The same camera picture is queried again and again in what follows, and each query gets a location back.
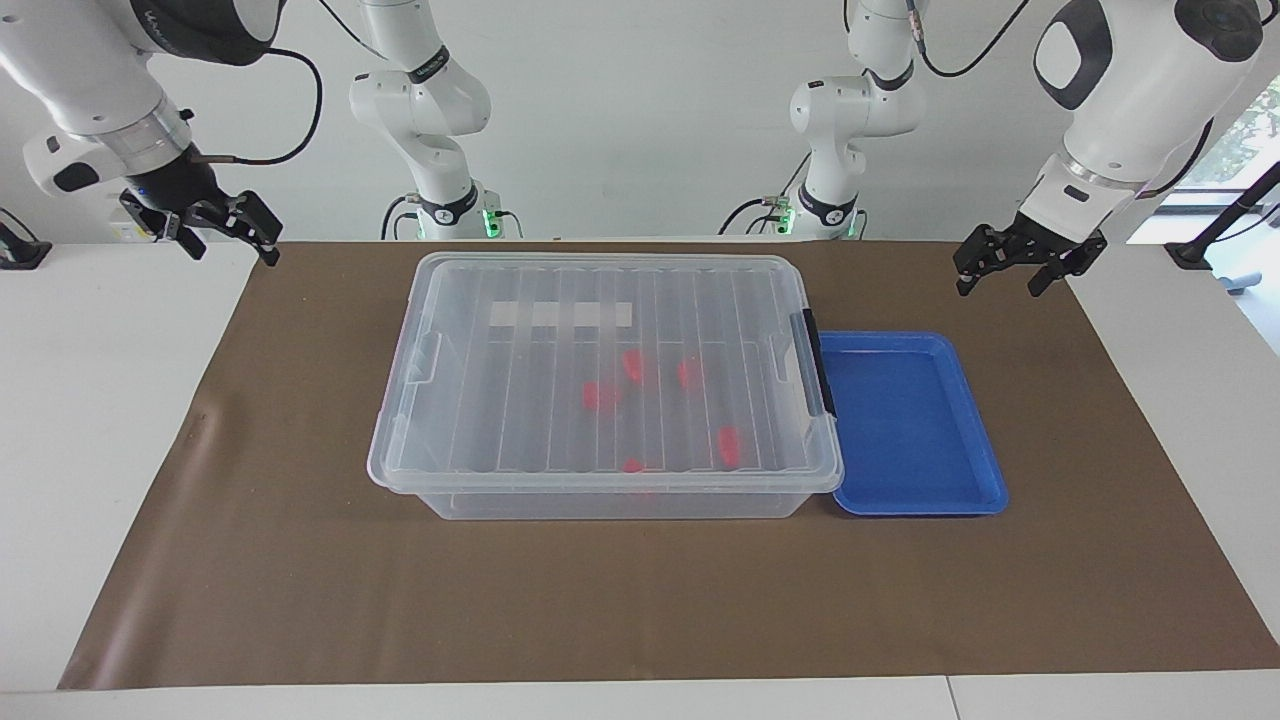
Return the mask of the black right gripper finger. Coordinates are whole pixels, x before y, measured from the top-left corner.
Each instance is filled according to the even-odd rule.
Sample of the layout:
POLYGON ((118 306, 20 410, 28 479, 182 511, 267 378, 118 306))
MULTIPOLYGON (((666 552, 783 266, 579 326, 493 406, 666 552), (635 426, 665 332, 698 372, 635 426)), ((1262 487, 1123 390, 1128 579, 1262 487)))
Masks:
POLYGON ((160 238, 175 243, 196 261, 200 261, 207 250, 204 240, 188 227, 183 215, 177 213, 164 213, 160 238))
POLYGON ((244 191, 228 199, 230 237, 251 246, 266 266, 275 266, 279 263, 276 241, 282 229, 279 218, 253 191, 244 191))

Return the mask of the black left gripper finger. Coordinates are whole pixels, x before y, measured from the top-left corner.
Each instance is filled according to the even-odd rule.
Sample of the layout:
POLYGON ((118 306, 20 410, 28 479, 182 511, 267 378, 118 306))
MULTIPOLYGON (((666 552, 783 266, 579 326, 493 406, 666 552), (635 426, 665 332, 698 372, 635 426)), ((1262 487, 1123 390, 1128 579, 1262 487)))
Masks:
POLYGON ((1004 232, 992 225, 978 225, 954 252, 957 273, 956 290, 966 297, 978 282, 1004 269, 1004 232))
POLYGON ((1039 297, 1057 281, 1083 275, 1107 249, 1106 238, 1088 238, 1076 247, 1046 260, 1039 270, 1028 281, 1032 297, 1039 297))

